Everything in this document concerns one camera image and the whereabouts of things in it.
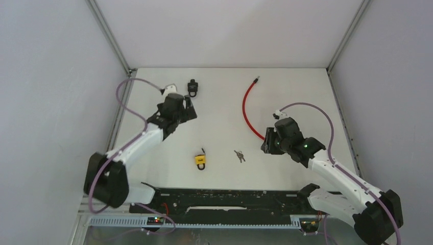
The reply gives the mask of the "black padlock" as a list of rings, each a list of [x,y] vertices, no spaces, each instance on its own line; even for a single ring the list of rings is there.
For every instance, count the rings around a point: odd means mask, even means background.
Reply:
[[[188,91],[188,95],[190,97],[196,97],[197,93],[198,93],[198,82],[195,81],[195,79],[191,79],[188,83],[187,83],[187,91]]]

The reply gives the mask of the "key bunch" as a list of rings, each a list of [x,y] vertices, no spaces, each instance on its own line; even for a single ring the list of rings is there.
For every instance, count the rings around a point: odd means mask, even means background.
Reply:
[[[244,155],[242,153],[242,151],[236,151],[236,150],[234,150],[234,152],[235,152],[237,158],[239,159],[240,163],[243,163],[243,162],[246,161],[245,157],[244,157]]]

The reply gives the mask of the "yellow padlock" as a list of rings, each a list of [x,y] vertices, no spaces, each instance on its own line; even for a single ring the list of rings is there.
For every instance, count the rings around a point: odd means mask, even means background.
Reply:
[[[194,160],[198,170],[204,170],[206,168],[206,153],[203,148],[201,148],[202,153],[195,155]]]

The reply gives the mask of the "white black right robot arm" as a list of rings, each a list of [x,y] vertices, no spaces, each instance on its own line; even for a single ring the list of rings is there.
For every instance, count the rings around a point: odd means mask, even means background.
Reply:
[[[399,195],[382,191],[332,158],[325,145],[314,137],[304,137],[297,122],[282,118],[266,129],[261,150],[266,154],[288,154],[291,159],[315,172],[337,189],[332,194],[316,184],[298,192],[297,207],[303,213],[323,211],[350,225],[366,244],[384,244],[399,229],[403,215]]]

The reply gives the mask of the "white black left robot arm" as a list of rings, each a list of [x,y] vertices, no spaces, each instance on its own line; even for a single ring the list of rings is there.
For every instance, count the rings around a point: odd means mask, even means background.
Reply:
[[[169,93],[157,105],[157,112],[147,119],[147,127],[123,146],[106,153],[94,153],[89,158],[84,181],[84,193],[111,208],[125,202],[141,203],[148,212],[161,207],[155,187],[144,182],[133,182],[128,172],[150,150],[173,134],[176,128],[197,118],[189,95]]]

